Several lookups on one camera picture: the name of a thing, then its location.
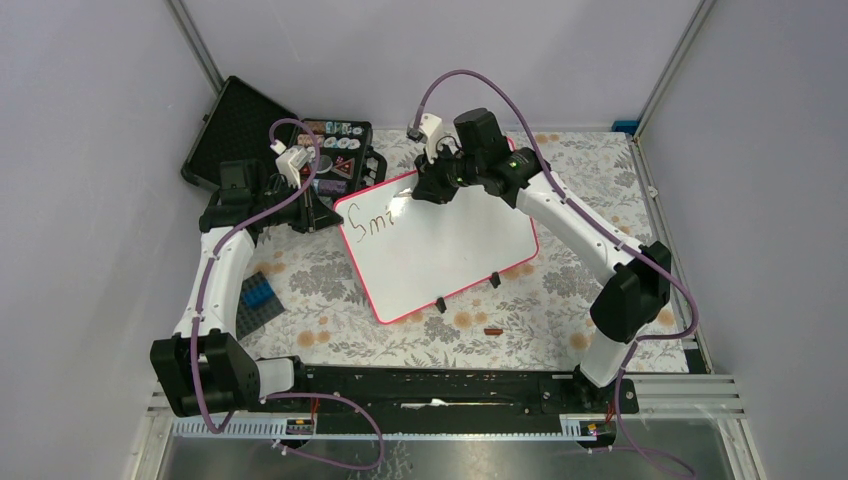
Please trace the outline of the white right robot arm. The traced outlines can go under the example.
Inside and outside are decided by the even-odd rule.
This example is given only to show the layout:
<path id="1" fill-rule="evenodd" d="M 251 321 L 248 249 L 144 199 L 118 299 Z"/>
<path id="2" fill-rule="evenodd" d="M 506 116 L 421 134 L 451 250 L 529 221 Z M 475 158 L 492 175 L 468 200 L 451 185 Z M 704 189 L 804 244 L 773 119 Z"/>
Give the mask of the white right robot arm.
<path id="1" fill-rule="evenodd" d="M 408 138 L 423 145 L 413 199 L 444 205 L 462 188 L 481 187 L 544 226 L 584 263 L 601 291 L 590 307 L 597 332 L 577 368 L 582 378 L 573 396 L 583 410 L 601 410 L 613 398 L 612 383 L 636 337 L 670 300 L 669 249 L 618 231 L 571 192 L 535 149 L 512 148 L 489 110 L 470 110 L 454 127 L 456 148 L 444 144 L 438 116 L 423 113 L 408 126 Z"/>

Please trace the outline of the pink framed whiteboard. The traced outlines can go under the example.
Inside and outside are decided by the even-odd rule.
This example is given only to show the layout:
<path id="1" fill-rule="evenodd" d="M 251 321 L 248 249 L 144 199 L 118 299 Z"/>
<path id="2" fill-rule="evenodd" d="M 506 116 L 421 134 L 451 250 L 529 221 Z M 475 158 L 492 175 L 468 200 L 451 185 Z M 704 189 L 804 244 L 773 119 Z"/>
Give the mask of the pink framed whiteboard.
<path id="1" fill-rule="evenodd" d="M 479 186 L 436 205 L 409 170 L 335 202 L 339 231 L 377 322 L 390 324 L 537 256 L 533 221 Z"/>

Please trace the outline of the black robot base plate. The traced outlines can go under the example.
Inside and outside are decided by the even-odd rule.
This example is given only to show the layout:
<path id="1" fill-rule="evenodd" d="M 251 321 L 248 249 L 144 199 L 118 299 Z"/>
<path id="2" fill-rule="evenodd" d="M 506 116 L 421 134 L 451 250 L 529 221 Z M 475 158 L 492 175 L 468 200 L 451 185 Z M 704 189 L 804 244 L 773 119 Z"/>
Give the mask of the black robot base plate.
<path id="1" fill-rule="evenodd" d="M 338 393 L 360 405 L 428 403 L 510 406 L 532 413 L 639 412 L 634 384 L 596 387 L 580 374 L 528 370 L 456 370 L 301 365 L 293 392 Z"/>

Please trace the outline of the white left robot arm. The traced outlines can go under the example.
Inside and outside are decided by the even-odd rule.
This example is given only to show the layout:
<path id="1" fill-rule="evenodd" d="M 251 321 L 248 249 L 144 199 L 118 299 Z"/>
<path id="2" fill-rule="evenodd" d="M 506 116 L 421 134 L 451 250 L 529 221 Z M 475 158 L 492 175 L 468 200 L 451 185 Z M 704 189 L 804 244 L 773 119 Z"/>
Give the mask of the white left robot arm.
<path id="1" fill-rule="evenodd" d="M 243 278 L 265 229 L 312 233 L 342 218 L 313 189 L 298 192 L 258 160 L 223 162 L 219 171 L 199 220 L 201 257 L 186 309 L 173 334 L 153 342 L 150 361 L 178 417 L 251 410 L 269 394 L 296 411 L 311 388 L 299 358 L 255 360 L 236 339 Z"/>

